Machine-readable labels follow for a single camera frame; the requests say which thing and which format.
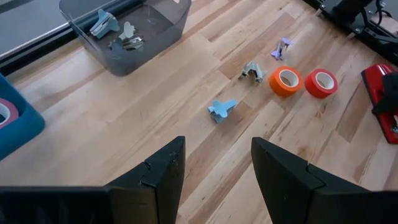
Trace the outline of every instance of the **red machine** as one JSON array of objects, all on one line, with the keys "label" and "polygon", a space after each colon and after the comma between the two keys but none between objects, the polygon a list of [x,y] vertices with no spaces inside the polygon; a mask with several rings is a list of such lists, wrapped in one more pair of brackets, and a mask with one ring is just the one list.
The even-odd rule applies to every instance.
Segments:
[{"label": "red machine", "polygon": [[[396,80],[397,77],[398,73],[390,65],[384,64],[373,65],[362,72],[363,81],[373,104],[372,113],[376,115],[387,142],[391,144],[398,144],[398,105],[391,96],[391,89],[395,92],[398,89],[394,86],[396,84],[386,78]],[[388,97],[386,96],[387,88],[389,89]]]}]

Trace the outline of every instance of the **orange tape roll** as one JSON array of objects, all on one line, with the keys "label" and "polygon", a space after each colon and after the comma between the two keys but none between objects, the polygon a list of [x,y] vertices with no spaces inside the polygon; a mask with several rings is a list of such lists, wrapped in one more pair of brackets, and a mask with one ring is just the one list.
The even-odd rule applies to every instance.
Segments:
[{"label": "orange tape roll", "polygon": [[269,86],[279,96],[291,96],[303,85],[300,74],[288,66],[279,67],[269,77]]},{"label": "orange tape roll", "polygon": [[326,98],[337,91],[335,76],[325,69],[315,69],[305,79],[305,88],[316,98]]}]

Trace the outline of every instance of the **teal bin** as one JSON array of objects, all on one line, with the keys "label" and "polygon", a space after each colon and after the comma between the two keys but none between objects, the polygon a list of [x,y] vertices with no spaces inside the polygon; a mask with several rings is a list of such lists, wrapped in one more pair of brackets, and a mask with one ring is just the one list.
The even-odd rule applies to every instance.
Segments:
[{"label": "teal bin", "polygon": [[16,120],[0,128],[0,160],[2,160],[41,133],[45,122],[43,117],[1,74],[0,98],[11,102],[19,114]]}]

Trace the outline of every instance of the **clear plastic bin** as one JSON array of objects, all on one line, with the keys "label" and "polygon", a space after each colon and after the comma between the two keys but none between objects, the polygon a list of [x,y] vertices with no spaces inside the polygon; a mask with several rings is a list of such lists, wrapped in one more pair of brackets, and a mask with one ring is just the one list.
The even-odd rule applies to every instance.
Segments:
[{"label": "clear plastic bin", "polygon": [[[79,35],[84,46],[111,73],[128,75],[158,53],[178,41],[187,20],[191,0],[60,0],[60,10]],[[110,12],[120,30],[110,31],[98,39],[90,29],[98,20],[98,10]],[[123,33],[129,21],[144,44],[136,50],[115,49],[110,43]]]}]

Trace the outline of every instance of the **tape roll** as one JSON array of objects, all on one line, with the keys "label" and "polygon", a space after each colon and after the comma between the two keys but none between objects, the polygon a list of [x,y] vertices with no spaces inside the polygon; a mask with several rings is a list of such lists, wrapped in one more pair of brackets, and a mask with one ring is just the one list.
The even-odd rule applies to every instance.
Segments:
[{"label": "tape roll", "polygon": [[279,67],[269,77],[269,86],[279,96],[291,96],[303,85],[300,74],[288,66]]},{"label": "tape roll", "polygon": [[5,99],[0,98],[0,115],[4,117],[4,121],[0,121],[0,128],[15,121],[19,114],[17,108]]},{"label": "tape roll", "polygon": [[338,82],[331,72],[319,68],[305,78],[305,88],[314,97],[323,99],[337,91]]}]

